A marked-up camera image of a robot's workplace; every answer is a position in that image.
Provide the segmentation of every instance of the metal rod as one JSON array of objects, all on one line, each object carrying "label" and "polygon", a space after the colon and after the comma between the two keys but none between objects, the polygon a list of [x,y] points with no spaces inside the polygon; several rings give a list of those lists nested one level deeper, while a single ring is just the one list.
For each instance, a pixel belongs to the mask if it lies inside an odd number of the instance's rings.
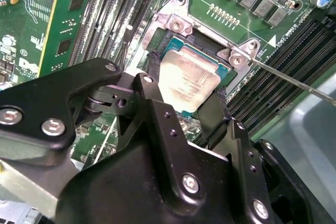
[{"label": "metal rod", "polygon": [[268,66],[268,65],[266,65],[266,64],[264,64],[260,61],[258,61],[258,60],[256,60],[256,59],[249,58],[249,60],[251,62],[253,62],[255,65],[258,65],[259,67],[261,67],[261,68],[275,74],[276,76],[292,83],[296,87],[301,88],[305,91],[308,91],[309,93],[311,93],[311,94],[313,94],[313,95],[331,103],[332,105],[336,106],[336,100],[334,100],[332,97],[328,96],[327,94],[325,94],[325,93],[323,93],[323,92],[321,92],[317,89],[314,89],[311,86],[306,85],[306,84],[304,84],[304,83],[302,83],[302,82],[300,82],[300,81],[298,81],[298,80],[296,80],[296,79],[294,79],[294,78],[292,78],[292,77],[290,77],[290,76],[288,76],[288,75],[286,75],[286,74],[284,74],[284,73],[282,73],[282,72],[280,72],[280,71],[278,71],[278,70],[276,70],[276,69],[274,69],[274,68],[272,68],[272,67],[270,67],[270,66]]}]

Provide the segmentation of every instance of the white triangle marking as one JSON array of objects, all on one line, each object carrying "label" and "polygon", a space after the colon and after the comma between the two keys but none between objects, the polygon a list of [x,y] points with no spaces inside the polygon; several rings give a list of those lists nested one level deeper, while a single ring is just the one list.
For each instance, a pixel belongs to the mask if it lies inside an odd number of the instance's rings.
[{"label": "white triangle marking", "polygon": [[268,42],[271,46],[273,46],[274,48],[276,48],[277,47],[277,36],[276,35],[274,35],[273,37],[272,37],[272,39]]}]

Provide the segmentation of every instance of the motherboard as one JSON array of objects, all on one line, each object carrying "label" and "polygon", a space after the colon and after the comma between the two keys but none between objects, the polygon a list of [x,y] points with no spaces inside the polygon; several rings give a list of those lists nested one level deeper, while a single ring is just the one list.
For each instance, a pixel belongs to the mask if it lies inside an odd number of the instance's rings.
[{"label": "motherboard", "polygon": [[[325,30],[312,17],[333,2],[0,0],[0,87],[96,57],[136,74],[159,54],[163,99],[189,141],[206,145],[197,109],[218,87],[226,88],[233,116],[257,136],[305,94],[242,54],[307,84],[325,80],[335,72],[336,25],[323,20]],[[304,41],[317,49],[309,51]],[[114,154],[117,144],[116,117],[104,114],[77,129],[72,157],[87,167]]]}]

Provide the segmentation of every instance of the black plastic arm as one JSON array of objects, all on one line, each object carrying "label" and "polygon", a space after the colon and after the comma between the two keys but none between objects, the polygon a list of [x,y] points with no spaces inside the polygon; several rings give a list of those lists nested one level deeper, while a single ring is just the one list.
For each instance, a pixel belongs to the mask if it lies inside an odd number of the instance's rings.
[{"label": "black plastic arm", "polygon": [[[75,122],[88,92],[120,77],[113,63],[95,59],[0,92],[0,109],[22,114],[16,124],[0,124],[0,158],[59,163],[75,140]],[[61,120],[65,131],[59,136],[45,134],[41,126],[49,119]]]}]

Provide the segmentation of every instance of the gray plastic surface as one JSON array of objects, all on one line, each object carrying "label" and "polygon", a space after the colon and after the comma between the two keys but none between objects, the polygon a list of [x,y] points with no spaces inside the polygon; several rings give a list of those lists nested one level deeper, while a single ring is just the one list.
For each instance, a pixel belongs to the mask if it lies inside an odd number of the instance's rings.
[{"label": "gray plastic surface", "polygon": [[[320,91],[336,98],[336,74]],[[336,221],[336,107],[309,95],[261,138],[272,142]]]}]

